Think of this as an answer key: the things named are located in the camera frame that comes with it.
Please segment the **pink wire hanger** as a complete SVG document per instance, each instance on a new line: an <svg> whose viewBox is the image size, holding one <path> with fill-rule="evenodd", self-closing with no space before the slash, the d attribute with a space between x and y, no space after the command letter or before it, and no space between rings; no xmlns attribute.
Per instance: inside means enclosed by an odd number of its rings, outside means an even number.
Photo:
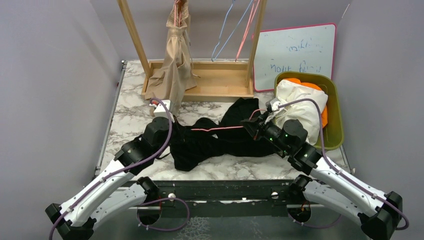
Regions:
<svg viewBox="0 0 424 240"><path fill-rule="evenodd" d="M239 45L239 48L238 48L238 51L237 51L237 54L236 54L236 57L235 57L235 62L237 62L239 57L240 57L241 51L244 47L245 41L247 39L248 33L250 31L251 25L253 23L253 20L255 18L255 15L256 15L256 12L258 10L260 3L261 3L261 0L254 0L253 3L252 3L252 7L251 7L250 14L249 14L249 17L248 17L248 20L247 20L247 23L246 23L244 34L243 34L243 37L241 39L241 42L240 42L240 45Z"/></svg>

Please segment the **pink framed whiteboard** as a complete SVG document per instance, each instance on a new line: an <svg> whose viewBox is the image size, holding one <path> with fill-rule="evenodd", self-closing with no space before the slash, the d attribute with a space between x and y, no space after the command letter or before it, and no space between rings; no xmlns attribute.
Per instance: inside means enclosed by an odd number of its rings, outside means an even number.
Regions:
<svg viewBox="0 0 424 240"><path fill-rule="evenodd" d="M275 78L283 72L332 78L336 33L334 23L262 30L253 63L254 90L273 90Z"/></svg>

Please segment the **black shorts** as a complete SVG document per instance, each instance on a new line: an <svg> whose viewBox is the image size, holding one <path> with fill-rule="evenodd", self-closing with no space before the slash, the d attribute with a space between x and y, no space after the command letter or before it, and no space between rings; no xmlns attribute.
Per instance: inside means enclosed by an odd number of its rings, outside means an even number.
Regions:
<svg viewBox="0 0 424 240"><path fill-rule="evenodd" d="M239 98L223 115L219 123L201 117L194 125L175 122L169 141L174 167L191 171L199 163L222 155L236 157L265 157L274 153L274 147L265 139L253 140L242 127L241 121L258 117L257 98Z"/></svg>

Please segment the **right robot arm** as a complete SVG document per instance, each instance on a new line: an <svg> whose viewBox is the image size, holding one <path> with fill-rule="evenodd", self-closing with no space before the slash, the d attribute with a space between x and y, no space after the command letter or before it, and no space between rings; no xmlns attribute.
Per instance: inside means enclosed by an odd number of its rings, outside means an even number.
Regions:
<svg viewBox="0 0 424 240"><path fill-rule="evenodd" d="M289 199L323 205L360 225L372 240L389 240L401 221L403 199L385 193L354 177L306 142L308 132L298 120L282 127L262 116L241 122L254 140L270 142L282 157L302 172L288 190Z"/></svg>

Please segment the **orange shorts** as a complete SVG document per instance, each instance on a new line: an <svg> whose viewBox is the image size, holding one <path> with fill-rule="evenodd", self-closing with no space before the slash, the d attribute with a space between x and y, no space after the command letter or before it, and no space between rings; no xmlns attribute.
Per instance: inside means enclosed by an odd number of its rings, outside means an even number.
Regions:
<svg viewBox="0 0 424 240"><path fill-rule="evenodd" d="M298 85L302 85L311 89L315 89L318 91L322 91L322 89L313 83L310 82L302 82L300 79L298 78L284 78L283 80L292 82L294 84L298 84ZM324 128L327 124L328 124L328 109L327 106L324 107L324 109L321 111L321 118L322 118L322 127Z"/></svg>

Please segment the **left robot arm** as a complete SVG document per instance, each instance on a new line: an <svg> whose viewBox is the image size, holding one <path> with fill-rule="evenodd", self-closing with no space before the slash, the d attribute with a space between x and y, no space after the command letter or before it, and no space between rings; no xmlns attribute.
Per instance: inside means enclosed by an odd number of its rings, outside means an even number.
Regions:
<svg viewBox="0 0 424 240"><path fill-rule="evenodd" d="M88 240L110 217L138 204L152 205L159 188L147 176L123 191L118 189L167 148L172 121L155 117L144 133L125 143L108 166L86 187L69 200L50 204L45 212L64 240Z"/></svg>

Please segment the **white shorts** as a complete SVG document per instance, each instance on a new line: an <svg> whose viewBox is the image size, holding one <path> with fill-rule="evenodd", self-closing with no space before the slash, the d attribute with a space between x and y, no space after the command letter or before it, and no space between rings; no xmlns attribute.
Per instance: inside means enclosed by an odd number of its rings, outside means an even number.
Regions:
<svg viewBox="0 0 424 240"><path fill-rule="evenodd" d="M312 99L317 103L319 109L316 109L315 105L310 101L294 103L283 108L274 119L274 123L280 128L287 120L299 120L303 128L308 132L306 141L311 145L316 144L320 135L319 123L321 123L322 127L322 119L320 122L318 112L322 113L327 104L328 95L323 90L316 90L283 79L276 87L275 96L282 104L300 99Z"/></svg>

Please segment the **blue wire hanger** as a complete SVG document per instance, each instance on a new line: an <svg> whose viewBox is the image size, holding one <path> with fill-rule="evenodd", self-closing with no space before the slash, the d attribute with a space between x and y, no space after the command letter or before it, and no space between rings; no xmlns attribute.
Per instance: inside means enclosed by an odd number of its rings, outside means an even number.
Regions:
<svg viewBox="0 0 424 240"><path fill-rule="evenodd" d="M245 3L244 9L236 13L236 5ZM217 41L212 49L210 60L215 62L226 49L241 23L247 18L248 12L256 3L256 0L231 0L226 10L222 24L217 35Z"/></svg>

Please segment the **olive green plastic bin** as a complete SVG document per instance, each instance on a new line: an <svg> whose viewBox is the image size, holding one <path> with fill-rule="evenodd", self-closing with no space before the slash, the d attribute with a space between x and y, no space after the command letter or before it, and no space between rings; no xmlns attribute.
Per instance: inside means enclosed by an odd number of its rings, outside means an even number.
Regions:
<svg viewBox="0 0 424 240"><path fill-rule="evenodd" d="M288 78L296 78L301 80L301 82L315 84L327 94L328 124L323 128L324 147L326 150L339 148L344 142L345 135L338 90L334 82L330 78L320 74L285 71L275 77L274 85L277 86L281 80Z"/></svg>

